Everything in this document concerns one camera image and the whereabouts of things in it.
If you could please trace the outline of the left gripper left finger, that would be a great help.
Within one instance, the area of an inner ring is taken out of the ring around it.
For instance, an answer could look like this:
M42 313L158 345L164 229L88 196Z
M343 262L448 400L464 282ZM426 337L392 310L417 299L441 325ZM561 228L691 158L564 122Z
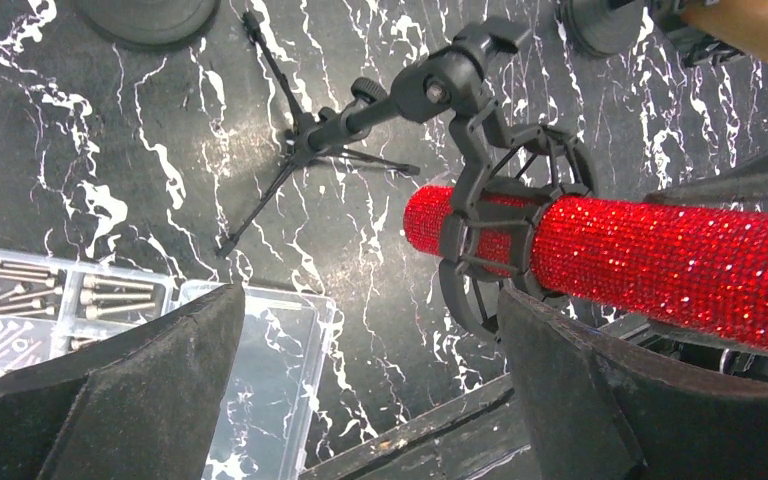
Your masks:
M0 479L198 479L245 318L225 285L0 378Z

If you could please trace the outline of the black round base clip stand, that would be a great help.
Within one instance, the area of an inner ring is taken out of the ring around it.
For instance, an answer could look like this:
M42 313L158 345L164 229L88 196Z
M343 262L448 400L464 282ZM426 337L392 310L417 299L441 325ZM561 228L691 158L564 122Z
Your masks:
M218 0L76 0L75 12L103 38L135 48L166 48L203 32Z

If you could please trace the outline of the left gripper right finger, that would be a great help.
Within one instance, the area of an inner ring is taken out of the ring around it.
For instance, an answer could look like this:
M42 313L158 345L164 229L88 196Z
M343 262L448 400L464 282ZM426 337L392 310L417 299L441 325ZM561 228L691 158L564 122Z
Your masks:
M498 323L545 479L768 479L768 383L682 363L505 289Z

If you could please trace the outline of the red glitter microphone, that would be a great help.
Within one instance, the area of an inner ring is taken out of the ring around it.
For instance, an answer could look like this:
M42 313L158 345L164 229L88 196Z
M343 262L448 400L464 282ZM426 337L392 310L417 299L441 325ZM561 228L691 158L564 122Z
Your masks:
M768 351L768 213L604 200L568 185L482 194L471 213L428 185L403 228L440 260L452 318L488 341L496 319L470 301L505 281L545 303L578 297Z

